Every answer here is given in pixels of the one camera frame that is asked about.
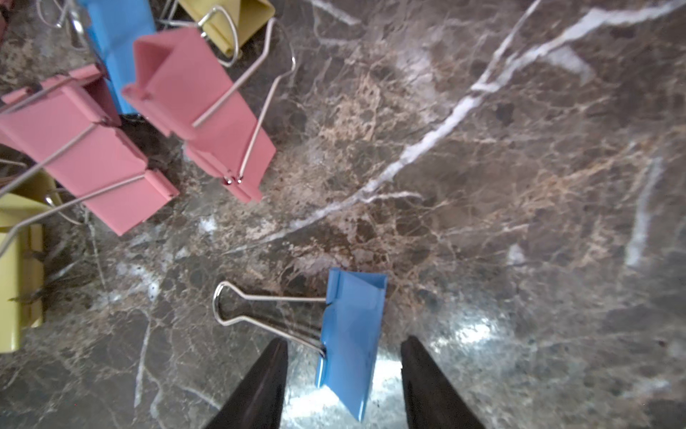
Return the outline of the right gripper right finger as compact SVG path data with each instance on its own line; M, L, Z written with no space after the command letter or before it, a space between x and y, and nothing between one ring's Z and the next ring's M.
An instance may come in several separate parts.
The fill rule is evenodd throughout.
M416 336L400 351L409 428L485 428Z

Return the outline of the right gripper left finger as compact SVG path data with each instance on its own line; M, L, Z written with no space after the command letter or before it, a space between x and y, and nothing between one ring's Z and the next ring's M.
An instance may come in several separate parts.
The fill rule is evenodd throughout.
M288 359L287 341L270 341L205 428L279 428L287 386Z

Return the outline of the blue binder clip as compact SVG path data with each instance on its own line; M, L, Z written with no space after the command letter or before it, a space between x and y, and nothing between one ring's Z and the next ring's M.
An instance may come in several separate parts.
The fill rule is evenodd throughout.
M232 282L220 282L212 298L214 319L222 326L245 322L285 340L294 341L319 356L315 384L326 386L358 421L364 420L373 389L373 376L382 334L382 318L389 277L332 268L324 297L250 294ZM252 316L224 318L220 298L233 291L243 300L322 303L325 305L318 340L290 334Z

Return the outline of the yellow binder clip pile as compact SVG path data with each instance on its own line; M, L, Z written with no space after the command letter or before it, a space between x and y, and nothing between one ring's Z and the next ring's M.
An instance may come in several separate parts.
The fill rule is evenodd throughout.
M37 173L13 193L1 198L1 237L26 218L44 211L45 198L55 189L55 180L47 173ZM23 332L44 322L43 304L35 300L19 302L39 291L45 282L45 270L39 254L45 250L44 230L39 223L23 228L1 256L1 352L16 352L21 348Z

